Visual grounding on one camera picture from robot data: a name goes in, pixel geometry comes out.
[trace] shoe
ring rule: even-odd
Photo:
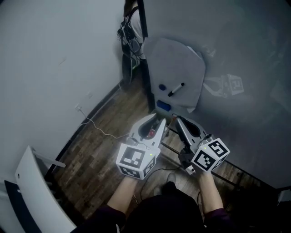
[[[167,183],[170,182],[170,181],[173,182],[174,184],[176,184],[176,175],[174,173],[170,173],[168,175]]]
[[[154,188],[154,196],[162,195],[162,189],[160,186]]]

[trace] person's hair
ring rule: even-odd
[[[136,0],[125,0],[125,4],[124,4],[124,10],[123,10],[123,16],[127,17],[130,12],[131,12],[131,8],[132,5],[134,4],[134,2],[136,2]]]

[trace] dark sleeve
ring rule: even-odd
[[[117,233],[116,225],[125,224],[125,214],[107,205],[97,209],[92,216],[71,233]]]
[[[221,208],[205,215],[204,224],[207,232],[238,232],[227,212]]]

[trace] black marker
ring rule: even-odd
[[[169,94],[168,97],[171,97],[172,95],[174,95],[175,92],[177,92],[179,89],[181,89],[185,84],[181,83],[179,84],[174,90],[172,90]]]

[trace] white desk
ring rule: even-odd
[[[69,233],[76,228],[46,185],[30,146],[15,178],[29,212],[43,233]]]

